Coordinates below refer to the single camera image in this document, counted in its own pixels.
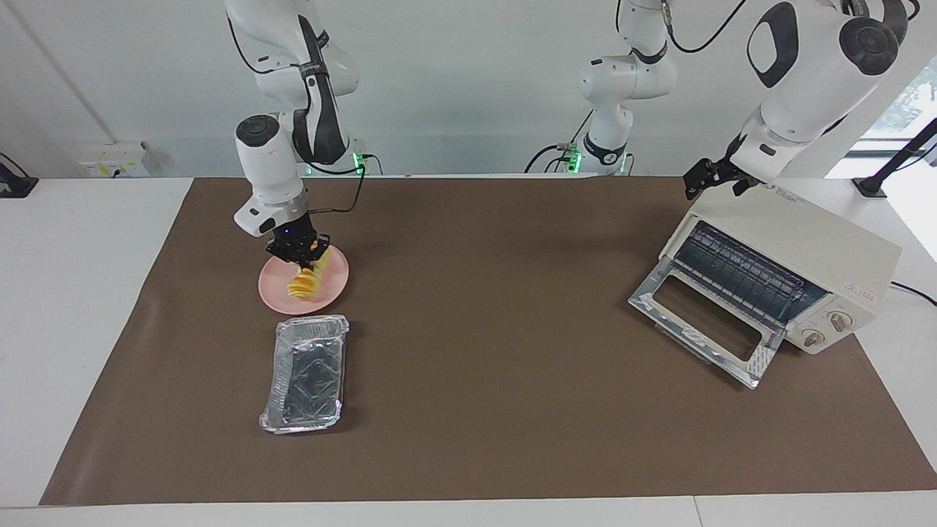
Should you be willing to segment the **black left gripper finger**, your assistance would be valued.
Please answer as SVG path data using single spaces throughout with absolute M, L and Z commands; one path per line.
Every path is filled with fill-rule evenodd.
M 707 188 L 712 167 L 709 165 L 693 165 L 683 175 L 684 194 L 687 200 L 693 201 Z

